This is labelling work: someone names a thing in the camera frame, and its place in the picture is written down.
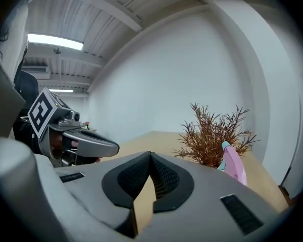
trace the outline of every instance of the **ceiling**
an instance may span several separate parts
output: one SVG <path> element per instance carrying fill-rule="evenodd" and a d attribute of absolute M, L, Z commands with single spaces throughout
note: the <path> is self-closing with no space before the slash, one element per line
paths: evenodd
<path fill-rule="evenodd" d="M 84 43 L 82 51 L 28 45 L 25 66 L 47 66 L 40 88 L 72 88 L 86 93 L 97 74 L 141 30 L 175 12 L 202 5 L 199 0 L 34 0 L 26 30 Z"/>

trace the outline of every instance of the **ceiling light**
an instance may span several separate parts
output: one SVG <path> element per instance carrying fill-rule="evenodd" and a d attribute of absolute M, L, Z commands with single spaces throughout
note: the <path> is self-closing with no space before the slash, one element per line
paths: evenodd
<path fill-rule="evenodd" d="M 81 42 L 41 34 L 28 34 L 28 41 L 30 43 L 42 43 L 56 46 L 64 46 L 77 50 L 82 50 L 83 48 L 83 43 Z"/>
<path fill-rule="evenodd" d="M 54 89 L 49 89 L 51 92 L 73 92 L 73 90 L 54 90 Z"/>

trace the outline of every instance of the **wooden table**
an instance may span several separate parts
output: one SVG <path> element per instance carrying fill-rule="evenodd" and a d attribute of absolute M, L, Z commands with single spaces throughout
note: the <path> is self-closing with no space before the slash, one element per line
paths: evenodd
<path fill-rule="evenodd" d="M 103 158 L 102 161 L 113 160 L 140 151 L 154 151 L 174 156 L 173 149 L 182 147 L 177 139 L 179 139 L 178 133 L 149 132 L 130 142 L 121 144 L 120 151 L 116 156 Z M 247 152 L 242 160 L 247 175 L 248 187 L 264 198 L 278 212 L 286 209 L 288 205 L 284 196 L 254 155 L 251 152 Z M 154 184 L 149 177 L 141 193 L 134 201 L 138 232 L 141 232 L 149 223 L 153 215 L 153 202 L 155 200 Z"/>

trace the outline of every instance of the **teal nozzle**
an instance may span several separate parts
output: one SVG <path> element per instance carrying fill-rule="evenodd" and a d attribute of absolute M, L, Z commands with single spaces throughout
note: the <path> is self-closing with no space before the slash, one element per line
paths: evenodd
<path fill-rule="evenodd" d="M 223 142 L 222 143 L 222 149 L 224 150 L 226 147 L 231 146 L 230 143 L 228 142 Z"/>

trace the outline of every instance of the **black slot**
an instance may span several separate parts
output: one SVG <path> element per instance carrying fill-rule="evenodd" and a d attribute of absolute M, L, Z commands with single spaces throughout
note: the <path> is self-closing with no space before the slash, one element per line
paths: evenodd
<path fill-rule="evenodd" d="M 65 183 L 65 182 L 74 181 L 74 180 L 82 178 L 82 177 L 84 177 L 84 175 L 79 172 L 79 173 L 75 173 L 75 174 L 60 176 L 60 179 L 63 183 Z"/>
<path fill-rule="evenodd" d="M 228 195 L 220 198 L 220 200 L 245 235 L 263 225 L 235 195 Z"/>

